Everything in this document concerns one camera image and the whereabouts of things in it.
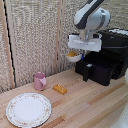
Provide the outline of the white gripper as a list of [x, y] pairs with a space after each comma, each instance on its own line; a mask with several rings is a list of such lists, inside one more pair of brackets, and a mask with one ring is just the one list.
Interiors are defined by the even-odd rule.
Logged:
[[82, 55], [81, 59], [84, 60], [85, 50], [96, 51], [96, 52], [99, 52], [101, 50], [101, 45], [102, 45], [101, 37], [102, 35], [99, 35], [98, 38], [92, 38], [87, 41], [82, 41], [78, 35], [70, 35], [68, 47], [83, 50], [82, 52], [80, 52], [80, 54]]

